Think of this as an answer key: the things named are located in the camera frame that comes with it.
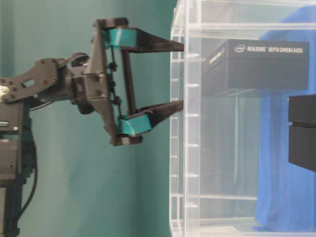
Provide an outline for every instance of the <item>blue fabric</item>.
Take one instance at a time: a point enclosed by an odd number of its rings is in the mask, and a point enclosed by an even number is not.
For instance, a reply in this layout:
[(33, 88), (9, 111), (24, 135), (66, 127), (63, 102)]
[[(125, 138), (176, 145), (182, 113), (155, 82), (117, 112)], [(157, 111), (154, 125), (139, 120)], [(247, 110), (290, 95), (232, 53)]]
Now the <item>blue fabric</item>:
[[(286, 23), (316, 22), (316, 6), (300, 8)], [(316, 231), (316, 173), (288, 162), (288, 97), (316, 93), (316, 31), (269, 31), (262, 40), (304, 41), (310, 45), (309, 89), (261, 100), (258, 200), (259, 231)]]

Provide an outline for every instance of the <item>green wall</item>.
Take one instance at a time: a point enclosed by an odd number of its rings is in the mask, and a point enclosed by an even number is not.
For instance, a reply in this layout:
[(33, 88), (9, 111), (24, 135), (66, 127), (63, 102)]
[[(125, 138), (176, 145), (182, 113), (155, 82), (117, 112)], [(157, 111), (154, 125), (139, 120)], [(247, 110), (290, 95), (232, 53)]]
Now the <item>green wall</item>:
[[(1, 75), (20, 74), (44, 57), (90, 53), (96, 18), (126, 16), (131, 26), (169, 38), (175, 3), (0, 0)], [(132, 60), (137, 106), (168, 101), (169, 54)], [(124, 95), (120, 70), (115, 78)], [(39, 185), (19, 223), (21, 237), (169, 236), (168, 121), (146, 134), (142, 145), (111, 147), (98, 114), (82, 116), (67, 101), (32, 112), (32, 118)], [(24, 198), (31, 184), (29, 179)]]

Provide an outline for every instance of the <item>black metal bracket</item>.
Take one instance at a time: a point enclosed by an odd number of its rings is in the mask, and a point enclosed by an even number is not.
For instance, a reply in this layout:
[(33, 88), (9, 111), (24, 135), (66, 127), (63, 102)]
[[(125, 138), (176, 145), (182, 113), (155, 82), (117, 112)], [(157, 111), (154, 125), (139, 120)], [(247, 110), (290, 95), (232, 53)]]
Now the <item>black metal bracket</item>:
[(28, 72), (10, 78), (0, 78), (0, 86), (8, 88), (1, 97), (3, 102), (15, 102), (45, 91), (58, 82), (55, 59), (41, 59)]

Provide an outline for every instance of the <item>clear acrylic box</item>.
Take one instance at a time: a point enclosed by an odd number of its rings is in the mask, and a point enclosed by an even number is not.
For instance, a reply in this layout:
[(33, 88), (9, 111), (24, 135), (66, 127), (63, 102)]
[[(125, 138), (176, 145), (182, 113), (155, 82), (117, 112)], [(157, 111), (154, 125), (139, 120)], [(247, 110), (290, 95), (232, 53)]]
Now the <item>clear acrylic box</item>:
[[(171, 53), (170, 100), (183, 99), (185, 108), (170, 118), (173, 237), (316, 237), (316, 173), (287, 162), (288, 97), (316, 94), (313, 4), (178, 0), (171, 38), (183, 42), (185, 52)], [(227, 39), (309, 42), (308, 88), (207, 94), (212, 84), (203, 64)], [(296, 215), (297, 209), (303, 211)]]

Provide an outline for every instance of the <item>black camera box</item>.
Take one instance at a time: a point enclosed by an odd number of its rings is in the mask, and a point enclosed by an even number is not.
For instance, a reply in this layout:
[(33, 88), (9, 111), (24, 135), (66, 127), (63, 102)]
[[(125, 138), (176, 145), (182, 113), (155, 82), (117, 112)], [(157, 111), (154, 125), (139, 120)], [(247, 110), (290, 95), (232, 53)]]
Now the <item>black camera box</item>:
[(309, 44), (228, 39), (202, 64), (202, 96), (260, 97), (308, 88)]

